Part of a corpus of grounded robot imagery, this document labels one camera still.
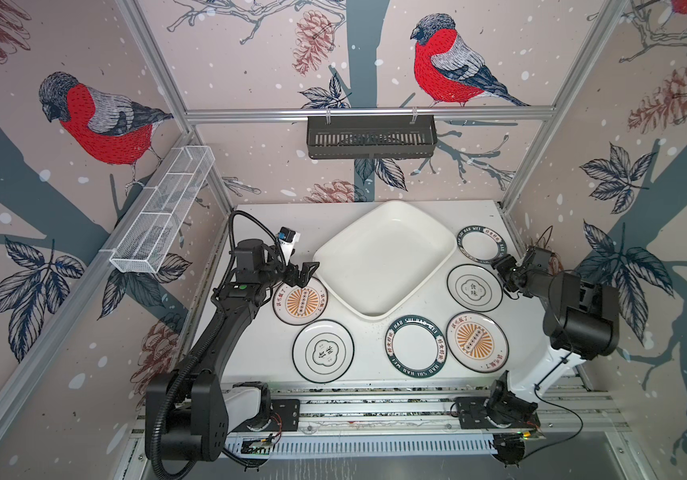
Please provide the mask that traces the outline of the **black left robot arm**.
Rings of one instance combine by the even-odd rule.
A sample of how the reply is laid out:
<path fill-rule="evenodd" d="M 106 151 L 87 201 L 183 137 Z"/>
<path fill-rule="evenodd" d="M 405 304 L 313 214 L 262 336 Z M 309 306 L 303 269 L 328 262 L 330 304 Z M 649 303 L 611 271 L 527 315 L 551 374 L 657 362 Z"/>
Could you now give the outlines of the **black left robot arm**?
<path fill-rule="evenodd" d="M 319 265 L 291 263 L 299 233 L 284 228 L 274 244 L 259 239 L 232 246 L 211 302 L 216 312 L 192 350 L 146 391 L 146 455 L 160 479 L 183 479 L 200 461 L 226 451 L 228 434 L 246 422 L 235 414 L 222 377 L 242 335 L 279 283 L 305 287 Z"/>

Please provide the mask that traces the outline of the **orange sunburst plate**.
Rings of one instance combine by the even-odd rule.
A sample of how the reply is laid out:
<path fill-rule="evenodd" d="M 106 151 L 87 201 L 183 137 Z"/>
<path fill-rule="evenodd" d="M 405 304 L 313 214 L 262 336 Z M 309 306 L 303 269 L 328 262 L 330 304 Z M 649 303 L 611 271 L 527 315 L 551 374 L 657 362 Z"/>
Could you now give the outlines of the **orange sunburst plate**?
<path fill-rule="evenodd" d="M 272 306 L 277 318 L 291 326 L 304 326 L 318 320 L 329 302 L 326 286 L 313 277 L 306 287 L 281 284 L 275 291 Z"/>
<path fill-rule="evenodd" d="M 489 374 L 509 360 L 509 341 L 493 319 L 475 312 L 453 316 L 445 330 L 449 351 L 465 368 Z"/>

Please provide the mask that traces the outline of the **green rim plate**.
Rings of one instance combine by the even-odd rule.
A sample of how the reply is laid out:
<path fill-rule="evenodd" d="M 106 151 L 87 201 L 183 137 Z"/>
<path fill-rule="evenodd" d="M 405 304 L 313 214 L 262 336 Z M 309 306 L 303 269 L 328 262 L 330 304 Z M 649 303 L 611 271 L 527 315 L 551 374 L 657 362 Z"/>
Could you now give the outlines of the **green rim plate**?
<path fill-rule="evenodd" d="M 387 328 L 385 354 L 399 373 L 427 379 L 443 370 L 447 340 L 431 320 L 419 315 L 401 316 Z"/>
<path fill-rule="evenodd" d="M 457 248 L 467 259 L 479 264 L 492 264 L 507 255 L 503 237 L 483 225 L 465 226 L 457 234 Z"/>

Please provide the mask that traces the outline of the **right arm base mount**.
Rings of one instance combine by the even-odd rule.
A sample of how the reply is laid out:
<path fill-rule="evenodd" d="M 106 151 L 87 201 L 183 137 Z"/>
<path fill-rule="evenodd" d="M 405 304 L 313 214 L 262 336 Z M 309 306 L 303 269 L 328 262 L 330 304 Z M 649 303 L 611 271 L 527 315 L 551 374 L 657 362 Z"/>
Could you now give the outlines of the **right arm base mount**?
<path fill-rule="evenodd" d="M 489 398 L 458 397 L 451 413 L 459 420 L 461 430 L 539 429 L 537 403 L 517 397 L 497 400 L 489 406 Z"/>

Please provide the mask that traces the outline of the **black rim flower plate front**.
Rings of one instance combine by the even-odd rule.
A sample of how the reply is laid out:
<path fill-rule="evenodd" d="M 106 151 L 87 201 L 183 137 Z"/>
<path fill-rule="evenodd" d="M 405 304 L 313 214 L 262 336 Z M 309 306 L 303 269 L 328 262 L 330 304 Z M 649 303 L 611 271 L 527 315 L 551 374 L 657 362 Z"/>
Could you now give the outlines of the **black rim flower plate front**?
<path fill-rule="evenodd" d="M 315 384 L 337 381 L 353 364 L 353 336 L 339 322 L 313 322 L 296 337 L 292 358 L 294 367 L 305 380 Z"/>

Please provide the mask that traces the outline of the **white mesh wall shelf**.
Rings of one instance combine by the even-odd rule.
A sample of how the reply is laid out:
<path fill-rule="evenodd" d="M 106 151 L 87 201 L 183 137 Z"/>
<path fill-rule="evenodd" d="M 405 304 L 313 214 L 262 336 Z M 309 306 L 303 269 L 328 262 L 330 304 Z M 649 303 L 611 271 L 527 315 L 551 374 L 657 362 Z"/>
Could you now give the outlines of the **white mesh wall shelf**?
<path fill-rule="evenodd" d="M 157 274 L 162 270 L 178 232 L 212 169 L 215 157 L 208 146 L 189 145 L 177 155 L 110 262 L 122 273 Z"/>

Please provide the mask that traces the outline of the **aluminium rail base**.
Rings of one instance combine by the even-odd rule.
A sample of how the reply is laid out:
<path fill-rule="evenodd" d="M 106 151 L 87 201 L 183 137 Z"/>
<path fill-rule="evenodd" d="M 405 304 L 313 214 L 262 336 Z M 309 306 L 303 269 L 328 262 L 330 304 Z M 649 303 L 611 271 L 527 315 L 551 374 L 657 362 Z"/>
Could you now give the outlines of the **aluminium rail base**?
<path fill-rule="evenodd" d="M 272 399 L 301 401 L 299 434 L 455 433 L 461 430 L 451 406 L 458 397 L 489 397 L 478 388 L 285 389 Z M 577 377 L 561 378 L 541 394 L 537 410 L 543 433 L 629 432 L 611 394 L 591 391 Z"/>

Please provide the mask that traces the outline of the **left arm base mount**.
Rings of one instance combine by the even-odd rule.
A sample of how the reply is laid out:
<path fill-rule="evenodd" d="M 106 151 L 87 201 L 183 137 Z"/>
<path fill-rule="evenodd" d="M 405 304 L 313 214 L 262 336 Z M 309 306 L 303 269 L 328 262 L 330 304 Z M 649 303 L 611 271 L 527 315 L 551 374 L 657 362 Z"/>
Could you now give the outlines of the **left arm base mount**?
<path fill-rule="evenodd" d="M 265 434 L 297 432 L 300 425 L 301 401 L 279 399 L 271 401 L 269 416 L 263 420 L 246 420 L 230 432 Z"/>

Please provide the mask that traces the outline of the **green rim plate front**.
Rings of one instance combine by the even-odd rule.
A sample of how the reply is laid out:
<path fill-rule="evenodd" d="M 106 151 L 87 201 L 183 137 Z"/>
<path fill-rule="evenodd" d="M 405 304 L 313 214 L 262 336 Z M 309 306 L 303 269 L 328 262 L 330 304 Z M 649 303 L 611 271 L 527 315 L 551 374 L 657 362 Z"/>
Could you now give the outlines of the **green rim plate front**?
<path fill-rule="evenodd" d="M 447 340 L 431 320 L 419 315 L 401 316 L 387 328 L 385 354 L 399 373 L 427 379 L 443 370 Z"/>

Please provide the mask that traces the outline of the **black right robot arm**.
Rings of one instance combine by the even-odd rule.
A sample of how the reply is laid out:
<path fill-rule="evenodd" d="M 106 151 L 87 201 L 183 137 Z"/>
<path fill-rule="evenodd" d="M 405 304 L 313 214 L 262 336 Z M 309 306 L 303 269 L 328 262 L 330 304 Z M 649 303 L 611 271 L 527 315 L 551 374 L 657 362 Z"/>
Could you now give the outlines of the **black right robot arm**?
<path fill-rule="evenodd" d="M 552 257 L 547 249 L 531 247 L 521 261 L 507 254 L 491 262 L 505 291 L 545 305 L 543 334 L 549 339 L 547 358 L 531 374 L 511 383 L 504 373 L 493 382 L 485 411 L 497 424 L 531 422 L 541 394 L 563 374 L 611 355 L 619 344 L 619 290 L 567 271 L 553 274 Z"/>

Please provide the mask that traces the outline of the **white plastic bin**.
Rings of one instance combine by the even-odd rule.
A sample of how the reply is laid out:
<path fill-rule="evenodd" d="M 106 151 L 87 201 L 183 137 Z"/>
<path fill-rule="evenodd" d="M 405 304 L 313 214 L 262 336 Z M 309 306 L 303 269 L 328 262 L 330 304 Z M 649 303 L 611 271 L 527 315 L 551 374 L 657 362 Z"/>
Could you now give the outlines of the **white plastic bin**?
<path fill-rule="evenodd" d="M 355 220 L 314 254 L 317 276 L 353 314 L 389 317 L 455 252 L 455 236 L 427 212 L 389 201 Z"/>

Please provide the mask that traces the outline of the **black rim flower plate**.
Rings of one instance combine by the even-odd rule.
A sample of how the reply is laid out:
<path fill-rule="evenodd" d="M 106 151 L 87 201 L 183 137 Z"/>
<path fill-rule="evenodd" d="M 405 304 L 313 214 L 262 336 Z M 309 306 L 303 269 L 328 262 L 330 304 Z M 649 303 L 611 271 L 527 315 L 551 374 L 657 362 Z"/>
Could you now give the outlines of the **black rim flower plate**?
<path fill-rule="evenodd" d="M 447 291 L 461 307 L 477 313 L 492 312 L 503 302 L 503 288 L 497 277 L 477 265 L 453 268 L 447 274 Z"/>
<path fill-rule="evenodd" d="M 313 322 L 296 337 L 292 358 L 294 367 L 305 380 L 315 384 L 337 381 L 353 364 L 353 336 L 339 322 Z"/>

